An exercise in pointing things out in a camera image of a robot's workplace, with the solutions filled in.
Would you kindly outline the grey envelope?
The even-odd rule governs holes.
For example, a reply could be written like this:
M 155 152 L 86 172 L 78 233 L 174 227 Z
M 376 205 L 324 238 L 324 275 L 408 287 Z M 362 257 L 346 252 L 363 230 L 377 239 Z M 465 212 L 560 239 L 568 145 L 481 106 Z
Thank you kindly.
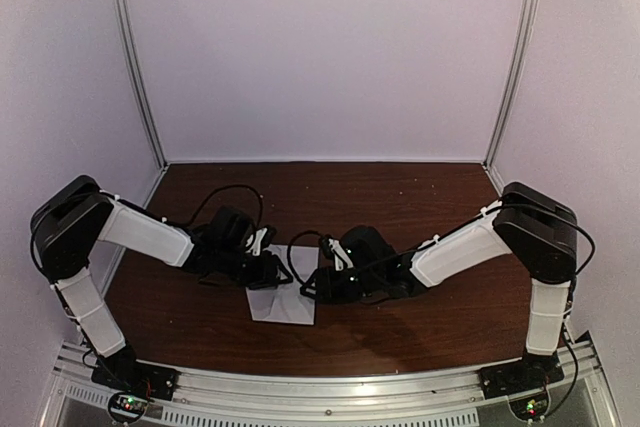
M 294 267 L 303 280 L 318 267 L 319 257 L 318 247 L 292 248 L 291 258 Z M 246 297 L 253 321 L 303 326 L 313 326 L 315 323 L 315 301 L 300 295 L 299 283 L 296 280 L 277 289 L 246 289 Z

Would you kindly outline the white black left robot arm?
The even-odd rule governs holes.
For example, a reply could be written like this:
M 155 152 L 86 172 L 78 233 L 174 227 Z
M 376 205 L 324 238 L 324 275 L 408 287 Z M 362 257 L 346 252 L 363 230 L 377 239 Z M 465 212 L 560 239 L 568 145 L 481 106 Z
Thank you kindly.
M 30 255 L 92 352 L 95 373 L 123 391 L 144 371 L 90 272 L 95 247 L 110 244 L 155 259 L 206 282 L 221 275 L 249 290 L 277 288 L 293 277 L 269 251 L 274 227 L 222 206 L 198 225 L 172 222 L 99 187 L 81 175 L 45 202 L 30 220 Z

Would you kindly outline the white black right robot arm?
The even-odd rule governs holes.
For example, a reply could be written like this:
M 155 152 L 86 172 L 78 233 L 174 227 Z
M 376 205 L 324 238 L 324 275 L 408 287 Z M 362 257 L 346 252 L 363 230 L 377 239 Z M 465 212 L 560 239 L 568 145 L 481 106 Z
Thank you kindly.
M 572 209 L 520 182 L 472 219 L 404 252 L 396 251 L 372 226 L 356 226 L 319 246 L 330 265 L 302 282 L 302 296 L 321 304 L 355 303 L 375 294 L 385 299 L 420 296 L 445 280 L 495 258 L 510 256 L 531 280 L 528 330 L 522 357 L 489 368 L 486 386 L 542 388 L 563 379 L 557 346 L 578 276 Z

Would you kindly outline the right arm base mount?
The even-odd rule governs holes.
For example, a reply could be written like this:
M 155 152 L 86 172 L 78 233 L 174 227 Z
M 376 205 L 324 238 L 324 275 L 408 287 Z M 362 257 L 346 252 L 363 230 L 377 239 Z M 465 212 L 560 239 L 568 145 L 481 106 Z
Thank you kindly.
M 479 377 L 484 398 L 493 399 L 543 389 L 550 383 L 562 381 L 564 372 L 559 366 L 545 369 L 514 362 L 484 367 Z

